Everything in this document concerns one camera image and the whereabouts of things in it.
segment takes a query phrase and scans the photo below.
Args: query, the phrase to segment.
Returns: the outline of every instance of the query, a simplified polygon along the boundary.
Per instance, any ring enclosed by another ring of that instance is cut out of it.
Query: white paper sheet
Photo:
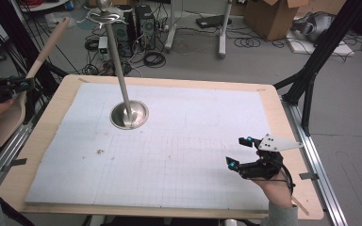
[[[45,152],[26,202],[266,210],[258,186],[226,166],[257,160],[239,137],[270,132],[255,92],[127,86],[149,119],[110,122],[117,85],[83,84]]]

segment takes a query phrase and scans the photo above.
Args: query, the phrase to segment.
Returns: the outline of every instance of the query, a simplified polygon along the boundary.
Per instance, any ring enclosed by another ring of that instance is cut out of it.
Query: metal pipe
[[[105,24],[105,29],[107,32],[108,49],[113,60],[114,67],[116,68],[117,78],[119,79],[120,89],[122,90],[122,95],[124,99],[125,110],[127,111],[128,119],[132,121],[130,101],[128,99],[127,87],[125,86],[122,63],[120,62],[120,56],[117,49],[117,43],[114,38],[113,27],[111,26],[111,24]]]
[[[227,26],[228,26],[228,18],[230,17],[231,7],[232,7],[232,0],[228,0],[227,8],[225,9],[225,14],[222,17],[223,18],[223,21],[222,21],[222,36],[225,36],[225,30],[227,29]]]

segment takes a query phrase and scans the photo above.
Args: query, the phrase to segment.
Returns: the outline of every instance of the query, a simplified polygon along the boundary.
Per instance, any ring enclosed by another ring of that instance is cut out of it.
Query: aluminum frame
[[[282,104],[284,109],[288,110],[288,113],[290,113],[290,116],[293,118],[293,121],[290,121],[290,123],[295,126],[297,135],[304,144],[305,157],[308,164],[310,165],[312,173],[317,174],[319,177],[319,179],[314,181],[314,183],[317,184],[318,188],[320,189],[322,199],[329,213],[329,217],[335,226],[347,226],[348,223],[345,216],[343,215],[342,209],[340,208],[339,202],[337,201],[337,196],[331,187],[331,183],[328,180],[328,176],[322,165],[313,139],[305,134],[304,128],[301,126],[302,113],[299,107],[297,105],[289,105],[286,102],[282,102]]]
[[[16,158],[18,152],[23,148],[25,142],[33,129],[32,122],[26,125],[21,125],[8,140],[4,149],[0,153],[0,185],[5,179],[7,171],[4,168],[11,166],[11,162]]]

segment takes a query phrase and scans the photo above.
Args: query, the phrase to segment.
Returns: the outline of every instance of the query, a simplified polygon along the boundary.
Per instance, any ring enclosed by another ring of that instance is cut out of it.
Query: concrete floor
[[[86,11],[71,14],[82,19]],[[179,25],[198,28],[196,15],[184,14]],[[240,17],[233,17],[231,28],[245,27]],[[84,38],[91,27],[78,24],[70,28],[58,45],[77,69],[86,64]],[[231,37],[242,37],[229,33]],[[351,46],[357,50],[360,45]],[[292,54],[287,45],[276,48],[260,41],[256,48],[242,48],[233,39],[226,40],[226,58],[217,57],[218,37],[178,30],[166,65],[159,69],[139,68],[143,77],[275,84],[298,72],[309,55]],[[74,69],[58,51],[51,55],[62,70]],[[9,60],[0,61],[0,76],[14,74]],[[132,71],[128,76],[140,76]],[[288,88],[279,90],[284,94]],[[344,62],[332,56],[321,69],[314,88],[310,132],[337,200],[349,225],[362,225],[362,52]],[[81,225],[85,216],[27,214],[36,225]],[[301,220],[301,225],[332,225],[326,217],[320,221]],[[8,219],[8,225],[18,225]]]

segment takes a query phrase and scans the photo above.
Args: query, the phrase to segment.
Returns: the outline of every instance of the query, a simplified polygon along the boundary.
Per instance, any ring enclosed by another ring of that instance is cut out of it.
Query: desk
[[[236,84],[204,81],[185,81],[149,78],[125,78],[128,85],[179,87],[197,89],[230,89],[253,91],[260,95],[271,133],[275,136],[294,139],[288,119],[271,85]],[[12,167],[3,184],[0,196],[19,212],[64,213],[124,216],[157,216],[173,218],[264,218],[266,213],[257,211],[179,209],[154,207],[121,207],[73,204],[29,204],[24,199],[33,182],[45,150],[58,129],[60,122],[73,102],[78,88],[83,83],[117,84],[115,77],[68,75],[60,84],[57,93],[43,113],[33,133],[20,152],[18,159],[27,158],[22,166]],[[307,172],[300,150],[283,152],[285,164],[296,184],[294,197],[300,203],[299,218],[320,219],[323,217],[319,198],[310,180],[301,180],[299,173]]]

